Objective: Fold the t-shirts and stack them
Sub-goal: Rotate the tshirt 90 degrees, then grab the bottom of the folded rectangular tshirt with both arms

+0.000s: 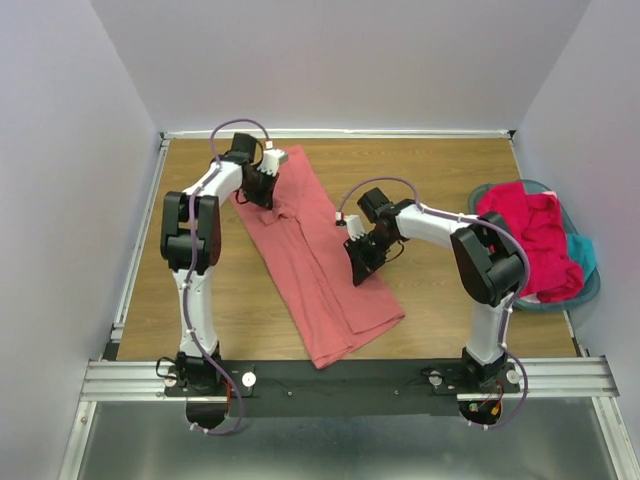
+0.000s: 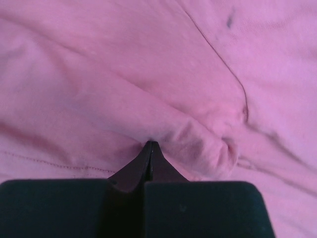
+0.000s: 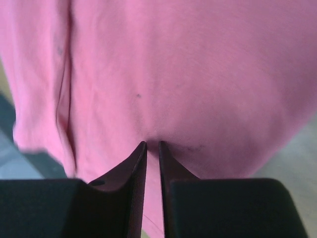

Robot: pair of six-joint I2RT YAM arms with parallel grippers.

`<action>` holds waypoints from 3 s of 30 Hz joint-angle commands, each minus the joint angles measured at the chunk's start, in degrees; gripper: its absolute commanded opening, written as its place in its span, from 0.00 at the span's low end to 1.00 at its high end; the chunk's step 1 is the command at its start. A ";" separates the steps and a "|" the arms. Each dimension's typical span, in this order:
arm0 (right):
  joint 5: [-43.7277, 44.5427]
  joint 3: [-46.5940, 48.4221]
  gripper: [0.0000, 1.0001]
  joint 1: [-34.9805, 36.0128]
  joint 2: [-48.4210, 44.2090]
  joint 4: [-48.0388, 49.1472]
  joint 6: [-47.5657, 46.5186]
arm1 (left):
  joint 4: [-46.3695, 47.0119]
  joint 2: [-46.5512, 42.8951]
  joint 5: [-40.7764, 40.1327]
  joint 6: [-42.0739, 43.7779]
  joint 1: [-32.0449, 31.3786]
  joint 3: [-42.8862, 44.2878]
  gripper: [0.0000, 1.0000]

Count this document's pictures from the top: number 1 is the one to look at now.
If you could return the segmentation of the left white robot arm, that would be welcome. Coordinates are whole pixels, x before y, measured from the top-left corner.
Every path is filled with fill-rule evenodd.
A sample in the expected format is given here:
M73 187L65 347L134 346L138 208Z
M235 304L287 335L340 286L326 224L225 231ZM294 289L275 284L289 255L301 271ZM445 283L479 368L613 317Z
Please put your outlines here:
M229 386L222 373L214 328L212 276L221 254L221 206L230 197L270 210L280 167L288 154L273 142L236 133L231 147L215 155L206 173L163 199L160 252L180 302L181 341L166 387L184 394L216 395Z

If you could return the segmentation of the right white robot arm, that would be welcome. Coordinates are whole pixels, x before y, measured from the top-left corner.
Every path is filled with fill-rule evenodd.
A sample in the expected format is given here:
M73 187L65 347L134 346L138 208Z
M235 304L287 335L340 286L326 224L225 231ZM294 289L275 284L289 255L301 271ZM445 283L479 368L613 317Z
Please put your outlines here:
M346 229L344 248L352 281L361 285L388 262L394 243L422 240L453 252L460 281L472 299L471 334L461 358L446 375L434 363L427 373L452 380L455 386L480 392L498 384L508 371L506 332L513 304L530 277L523 247L509 232L502 216L454 214L433 209L417 199L391 201L373 188L357 201L372 224L366 230L358 215L339 207L335 224Z

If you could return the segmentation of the salmon pink t shirt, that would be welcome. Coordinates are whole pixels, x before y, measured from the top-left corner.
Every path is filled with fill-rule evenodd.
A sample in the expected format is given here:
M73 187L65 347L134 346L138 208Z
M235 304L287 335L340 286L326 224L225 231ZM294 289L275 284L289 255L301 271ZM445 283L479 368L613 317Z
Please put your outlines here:
M288 150L270 210L234 206L291 314L313 365L323 369L405 316L379 276L356 287L335 207L299 146Z

